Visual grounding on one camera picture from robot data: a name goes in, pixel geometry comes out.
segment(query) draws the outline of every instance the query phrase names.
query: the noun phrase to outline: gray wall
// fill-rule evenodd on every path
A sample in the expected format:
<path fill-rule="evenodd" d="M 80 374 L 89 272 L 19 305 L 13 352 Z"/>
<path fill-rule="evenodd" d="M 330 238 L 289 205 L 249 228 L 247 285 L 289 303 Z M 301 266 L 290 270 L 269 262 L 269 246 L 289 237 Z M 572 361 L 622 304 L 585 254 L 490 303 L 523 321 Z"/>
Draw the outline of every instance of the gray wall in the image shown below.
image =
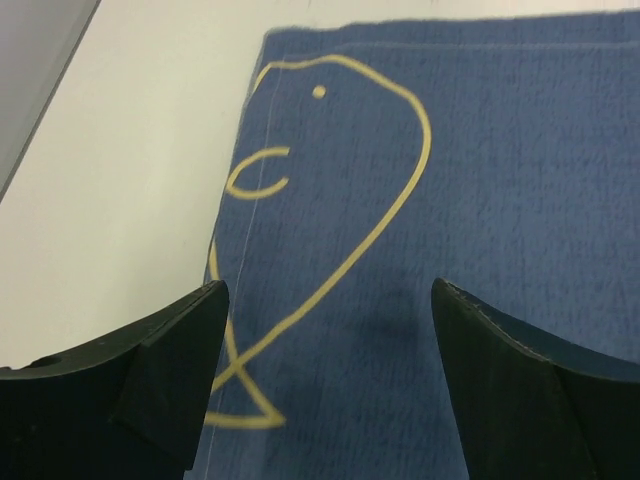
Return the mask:
<path fill-rule="evenodd" d="M 0 0 L 0 201 L 100 0 Z"/>

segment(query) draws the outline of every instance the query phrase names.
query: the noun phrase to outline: blue towel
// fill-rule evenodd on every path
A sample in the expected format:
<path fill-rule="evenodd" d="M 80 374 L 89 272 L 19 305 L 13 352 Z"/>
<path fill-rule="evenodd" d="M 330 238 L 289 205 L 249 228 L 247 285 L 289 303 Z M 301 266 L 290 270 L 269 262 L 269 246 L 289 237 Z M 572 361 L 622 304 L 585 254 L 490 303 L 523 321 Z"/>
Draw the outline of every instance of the blue towel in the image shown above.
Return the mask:
<path fill-rule="evenodd" d="M 207 269 L 230 326 L 188 478 L 468 478 L 435 277 L 640 362 L 639 46 L 636 12 L 268 34 Z"/>

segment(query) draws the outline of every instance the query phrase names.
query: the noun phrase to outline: fish eye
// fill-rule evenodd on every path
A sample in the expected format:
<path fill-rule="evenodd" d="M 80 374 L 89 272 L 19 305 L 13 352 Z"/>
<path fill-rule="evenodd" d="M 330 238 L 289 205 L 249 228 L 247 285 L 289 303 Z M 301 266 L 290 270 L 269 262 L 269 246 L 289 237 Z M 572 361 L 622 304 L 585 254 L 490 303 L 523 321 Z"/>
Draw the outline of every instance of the fish eye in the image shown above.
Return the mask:
<path fill-rule="evenodd" d="M 317 99 L 323 98 L 326 95 L 326 93 L 327 93 L 327 89 L 324 85 L 316 85 L 313 88 L 313 92 L 311 92 L 313 97 Z"/>

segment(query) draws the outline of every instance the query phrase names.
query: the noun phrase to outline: white table surface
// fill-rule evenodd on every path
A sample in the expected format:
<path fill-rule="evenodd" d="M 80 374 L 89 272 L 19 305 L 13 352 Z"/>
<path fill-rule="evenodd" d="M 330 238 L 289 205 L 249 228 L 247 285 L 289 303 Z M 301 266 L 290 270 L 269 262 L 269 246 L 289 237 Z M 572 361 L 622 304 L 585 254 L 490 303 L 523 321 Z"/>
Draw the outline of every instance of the white table surface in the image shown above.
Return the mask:
<path fill-rule="evenodd" d="M 276 26 L 619 10 L 639 0 L 102 0 L 0 203 L 0 365 L 202 282 L 240 110 Z"/>

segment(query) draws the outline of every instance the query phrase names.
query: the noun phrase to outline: black plastic part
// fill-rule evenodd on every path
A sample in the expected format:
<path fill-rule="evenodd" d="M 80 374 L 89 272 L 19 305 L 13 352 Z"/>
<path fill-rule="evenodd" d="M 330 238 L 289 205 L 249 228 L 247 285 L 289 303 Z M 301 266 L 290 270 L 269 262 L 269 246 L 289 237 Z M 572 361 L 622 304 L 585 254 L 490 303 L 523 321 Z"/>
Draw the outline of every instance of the black plastic part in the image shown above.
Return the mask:
<path fill-rule="evenodd" d="M 212 282 L 84 345 L 0 369 L 0 479 L 182 479 L 228 305 L 226 285 Z"/>
<path fill-rule="evenodd" d="M 567 342 L 442 279 L 431 299 L 471 480 L 640 478 L 640 365 Z"/>

